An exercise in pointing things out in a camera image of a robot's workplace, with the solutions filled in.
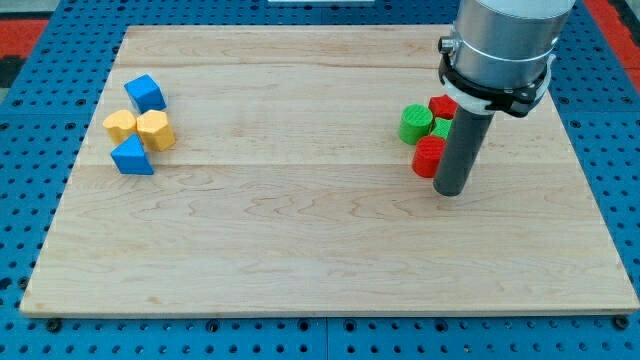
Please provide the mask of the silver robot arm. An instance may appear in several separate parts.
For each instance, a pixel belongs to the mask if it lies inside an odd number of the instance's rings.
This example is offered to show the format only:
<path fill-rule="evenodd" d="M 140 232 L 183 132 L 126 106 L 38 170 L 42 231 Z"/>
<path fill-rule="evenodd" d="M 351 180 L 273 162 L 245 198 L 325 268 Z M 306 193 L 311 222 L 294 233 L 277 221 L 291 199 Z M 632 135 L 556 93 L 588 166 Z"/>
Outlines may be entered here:
<path fill-rule="evenodd" d="M 546 69 L 575 0 L 462 0 L 453 68 L 488 88 L 515 89 Z"/>

